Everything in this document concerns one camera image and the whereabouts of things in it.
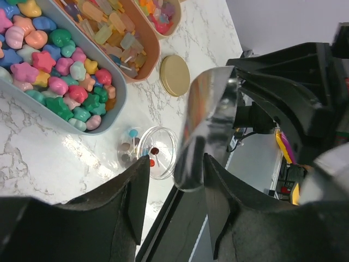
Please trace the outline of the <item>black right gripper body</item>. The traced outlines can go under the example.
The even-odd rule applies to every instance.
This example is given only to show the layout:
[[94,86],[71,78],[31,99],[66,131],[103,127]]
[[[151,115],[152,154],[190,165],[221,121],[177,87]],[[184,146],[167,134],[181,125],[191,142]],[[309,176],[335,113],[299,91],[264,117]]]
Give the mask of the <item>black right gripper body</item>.
[[234,126],[267,134],[279,126],[299,164],[310,164],[347,135],[348,45],[304,43],[227,61],[253,105]]

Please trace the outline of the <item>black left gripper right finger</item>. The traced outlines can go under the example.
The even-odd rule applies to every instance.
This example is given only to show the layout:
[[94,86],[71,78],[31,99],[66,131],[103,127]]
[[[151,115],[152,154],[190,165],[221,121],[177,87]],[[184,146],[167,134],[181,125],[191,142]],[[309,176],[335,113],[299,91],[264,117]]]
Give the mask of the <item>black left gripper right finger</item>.
[[301,206],[268,196],[203,157],[217,261],[348,261],[348,202]]

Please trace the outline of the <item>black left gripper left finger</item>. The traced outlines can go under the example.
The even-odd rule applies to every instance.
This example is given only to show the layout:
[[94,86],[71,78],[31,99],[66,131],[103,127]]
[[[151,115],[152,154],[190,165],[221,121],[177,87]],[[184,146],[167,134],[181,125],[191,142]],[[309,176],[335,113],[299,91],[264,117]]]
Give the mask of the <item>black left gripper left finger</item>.
[[1,261],[134,261],[141,243],[150,159],[66,204],[1,198]]

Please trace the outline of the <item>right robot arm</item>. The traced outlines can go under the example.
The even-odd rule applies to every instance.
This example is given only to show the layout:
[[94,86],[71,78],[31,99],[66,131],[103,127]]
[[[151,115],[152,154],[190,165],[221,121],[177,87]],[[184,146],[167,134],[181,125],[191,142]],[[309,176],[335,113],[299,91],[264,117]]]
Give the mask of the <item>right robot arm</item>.
[[279,127],[300,165],[311,165],[303,201],[348,199],[348,23],[332,43],[308,42],[262,56],[228,61],[240,90],[234,126],[257,134]]

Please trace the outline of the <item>clear glass jar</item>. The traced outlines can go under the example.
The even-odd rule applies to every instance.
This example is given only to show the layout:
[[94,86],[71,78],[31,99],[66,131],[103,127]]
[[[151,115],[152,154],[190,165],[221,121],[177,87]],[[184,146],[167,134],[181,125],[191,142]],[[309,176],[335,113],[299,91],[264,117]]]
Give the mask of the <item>clear glass jar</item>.
[[169,128],[154,126],[148,129],[130,127],[121,132],[117,142],[117,158],[124,168],[140,157],[150,160],[150,177],[164,180],[173,175],[176,163],[177,136]]

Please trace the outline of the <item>silver metal scoop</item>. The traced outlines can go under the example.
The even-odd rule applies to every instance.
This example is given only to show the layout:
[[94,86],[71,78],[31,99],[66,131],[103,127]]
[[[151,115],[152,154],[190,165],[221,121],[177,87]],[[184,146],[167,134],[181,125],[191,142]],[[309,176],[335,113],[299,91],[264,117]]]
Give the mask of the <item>silver metal scoop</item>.
[[175,186],[193,192],[203,186],[203,156],[223,160],[237,111],[240,81],[233,66],[208,69],[191,83],[177,162]]

